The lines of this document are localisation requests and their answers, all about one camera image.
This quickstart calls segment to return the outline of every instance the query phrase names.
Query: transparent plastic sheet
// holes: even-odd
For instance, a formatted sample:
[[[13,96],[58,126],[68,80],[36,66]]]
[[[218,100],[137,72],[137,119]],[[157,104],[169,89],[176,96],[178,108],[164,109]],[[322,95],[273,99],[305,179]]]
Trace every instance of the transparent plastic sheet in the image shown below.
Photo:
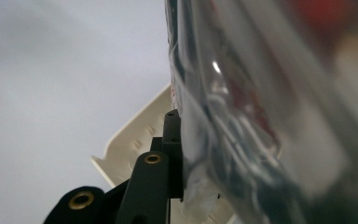
[[[358,1],[166,3],[189,216],[358,223]]]

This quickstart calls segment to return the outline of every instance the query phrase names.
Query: black plastic part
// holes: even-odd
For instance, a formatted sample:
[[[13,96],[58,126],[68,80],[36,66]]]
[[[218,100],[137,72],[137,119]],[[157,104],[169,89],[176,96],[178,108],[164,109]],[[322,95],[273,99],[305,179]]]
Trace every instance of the black plastic part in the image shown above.
[[[162,152],[170,158],[170,198],[183,198],[183,153],[181,119],[177,110],[168,112],[164,119]]]
[[[90,205],[83,209],[71,209],[69,206],[70,201],[79,192],[90,192],[93,195],[93,201]],[[65,194],[51,213],[46,218],[45,224],[69,224],[69,223],[82,223],[93,224],[97,223],[98,211],[100,210],[103,202],[104,193],[101,189],[94,187],[82,187],[74,189]]]
[[[147,162],[148,157],[155,159]],[[117,214],[117,224],[169,223],[168,166],[169,158],[162,152],[146,152],[138,158]]]
[[[150,152],[135,163],[131,179],[109,192],[93,187],[65,194],[48,215],[45,224],[162,224],[170,223],[170,199],[183,198],[181,120],[176,110],[166,114],[163,137],[154,137]],[[74,197],[88,191],[92,203],[71,209]],[[75,202],[86,202],[77,198]]]
[[[130,180],[127,180],[105,193],[103,204],[98,214],[98,221],[96,223],[115,223],[118,209],[123,201],[129,182]]]

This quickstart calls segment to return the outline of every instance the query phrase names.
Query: red object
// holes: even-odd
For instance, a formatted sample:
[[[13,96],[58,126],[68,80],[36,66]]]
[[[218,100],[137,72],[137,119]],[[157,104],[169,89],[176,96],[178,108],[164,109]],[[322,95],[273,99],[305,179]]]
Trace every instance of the red object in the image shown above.
[[[322,41],[335,41],[356,17],[349,0],[290,0],[298,16]]]

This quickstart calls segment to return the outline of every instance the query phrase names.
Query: clear plastic bag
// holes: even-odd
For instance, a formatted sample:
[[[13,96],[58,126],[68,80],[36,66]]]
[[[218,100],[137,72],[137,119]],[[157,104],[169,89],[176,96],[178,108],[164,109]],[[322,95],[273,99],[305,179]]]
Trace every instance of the clear plastic bag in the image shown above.
[[[166,1],[186,203],[358,223],[358,1]]]

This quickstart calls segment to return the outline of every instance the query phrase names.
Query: black bracket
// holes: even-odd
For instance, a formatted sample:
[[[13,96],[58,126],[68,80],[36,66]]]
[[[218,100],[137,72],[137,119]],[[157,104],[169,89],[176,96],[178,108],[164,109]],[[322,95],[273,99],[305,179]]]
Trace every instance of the black bracket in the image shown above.
[[[82,187],[65,194],[45,224],[166,224],[170,199],[183,198],[181,120],[177,110],[165,115],[162,137],[135,163],[131,178],[107,193]]]

